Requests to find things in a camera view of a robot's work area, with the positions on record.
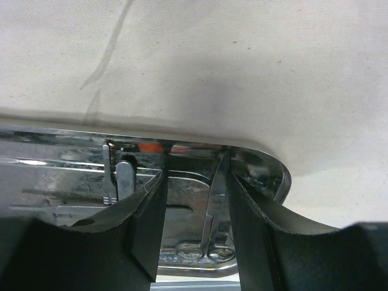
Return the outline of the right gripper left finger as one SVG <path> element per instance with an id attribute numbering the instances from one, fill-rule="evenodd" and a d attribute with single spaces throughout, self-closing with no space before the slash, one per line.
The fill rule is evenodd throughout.
<path id="1" fill-rule="evenodd" d="M 167 174 L 72 226 L 1 218 L 2 290 L 149 290 L 156 280 Z"/>

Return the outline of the beige cloth wrap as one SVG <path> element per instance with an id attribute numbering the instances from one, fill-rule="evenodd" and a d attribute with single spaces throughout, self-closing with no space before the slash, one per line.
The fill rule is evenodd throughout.
<path id="1" fill-rule="evenodd" d="M 386 1 L 2 1 L 1 116 L 263 146 L 291 210 L 387 219 Z"/>

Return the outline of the curved steel scissors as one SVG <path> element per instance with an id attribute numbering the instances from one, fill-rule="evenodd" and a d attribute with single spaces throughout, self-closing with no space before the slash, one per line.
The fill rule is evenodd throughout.
<path id="1" fill-rule="evenodd" d="M 222 208 L 226 200 L 229 162 L 229 151 L 225 150 L 222 152 L 210 186 L 201 241 L 179 243 L 175 247 L 178 256 L 198 261 L 210 260 L 214 263 L 223 263 L 234 257 L 234 248 L 216 243 Z"/>

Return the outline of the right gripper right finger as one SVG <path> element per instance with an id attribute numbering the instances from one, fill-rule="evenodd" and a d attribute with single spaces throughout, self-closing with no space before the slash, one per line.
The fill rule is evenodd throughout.
<path id="1" fill-rule="evenodd" d="M 387 224 L 303 217 L 236 174 L 227 196 L 242 290 L 386 290 Z"/>

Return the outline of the steel instrument tray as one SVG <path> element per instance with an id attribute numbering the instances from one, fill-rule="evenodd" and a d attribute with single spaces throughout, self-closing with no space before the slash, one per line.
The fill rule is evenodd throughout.
<path id="1" fill-rule="evenodd" d="M 1 124 L 1 209 L 59 226 L 90 217 L 17 211 L 9 206 L 106 206 L 102 188 L 105 143 L 110 145 L 116 193 L 117 163 L 133 164 L 137 191 L 162 170 L 162 156 L 169 154 L 159 275 L 219 278 L 236 273 L 235 255 L 214 263 L 184 259 L 175 252 L 181 242 L 201 241 L 210 186 L 223 151 L 229 151 L 229 166 L 238 176 L 277 203 L 284 202 L 292 183 L 287 167 L 270 151 L 254 145 L 162 133 L 120 135 Z M 234 248 L 227 199 L 216 243 Z"/>

